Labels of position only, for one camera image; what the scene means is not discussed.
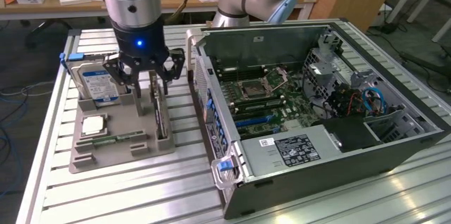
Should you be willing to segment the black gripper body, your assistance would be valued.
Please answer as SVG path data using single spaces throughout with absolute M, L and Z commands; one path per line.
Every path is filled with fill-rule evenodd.
M 136 71 L 162 68 L 170 56 L 164 23 L 154 22 L 146 27 L 130 27 L 112 22 L 112 26 L 122 62 Z

